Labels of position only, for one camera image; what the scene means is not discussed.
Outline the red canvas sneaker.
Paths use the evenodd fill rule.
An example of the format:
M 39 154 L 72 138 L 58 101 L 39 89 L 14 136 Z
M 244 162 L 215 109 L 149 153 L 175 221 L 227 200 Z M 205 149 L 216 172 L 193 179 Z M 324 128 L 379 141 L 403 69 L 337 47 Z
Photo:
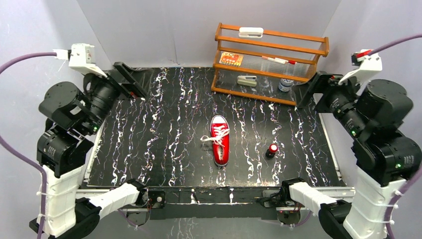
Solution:
M 215 164 L 219 167 L 226 166 L 229 158 L 229 125 L 227 120 L 220 115 L 214 116 L 210 125 L 211 141 Z

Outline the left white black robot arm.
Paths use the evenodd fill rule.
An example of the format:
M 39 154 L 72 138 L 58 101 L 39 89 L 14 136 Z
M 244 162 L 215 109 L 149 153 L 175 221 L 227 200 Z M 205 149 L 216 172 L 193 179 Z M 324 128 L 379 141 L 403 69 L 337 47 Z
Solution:
M 43 202 L 39 216 L 29 225 L 51 239 L 82 239 L 100 220 L 127 205 L 146 206 L 150 199 L 144 183 L 136 179 L 93 197 L 77 198 L 79 177 L 84 174 L 87 153 L 117 101 L 145 98 L 154 74 L 151 68 L 132 68 L 115 62 L 113 68 L 77 68 L 83 87 L 60 82 L 53 85 L 39 105 L 47 118 L 37 142 L 37 161 L 46 174 L 41 185 Z

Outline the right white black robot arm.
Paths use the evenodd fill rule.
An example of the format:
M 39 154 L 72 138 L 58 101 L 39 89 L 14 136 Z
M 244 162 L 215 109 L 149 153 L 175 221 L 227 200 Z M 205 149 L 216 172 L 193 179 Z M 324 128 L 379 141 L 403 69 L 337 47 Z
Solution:
M 352 202 L 329 197 L 301 178 L 286 180 L 281 202 L 307 207 L 333 239 L 391 239 L 391 214 L 421 177 L 422 150 L 399 130 L 413 107 L 403 86 L 375 79 L 362 89 L 356 77 L 318 71 L 291 88 L 297 107 L 321 94 L 318 113 L 331 113 L 353 140 L 357 181 Z

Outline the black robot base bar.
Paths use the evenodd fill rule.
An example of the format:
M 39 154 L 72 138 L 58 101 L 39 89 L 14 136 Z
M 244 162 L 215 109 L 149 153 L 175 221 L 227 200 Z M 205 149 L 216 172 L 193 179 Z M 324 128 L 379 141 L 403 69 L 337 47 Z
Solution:
M 151 220 L 178 218 L 259 218 L 298 223 L 309 210 L 284 201 L 279 187 L 151 187 L 144 207 L 125 206 L 130 219 L 145 213 Z

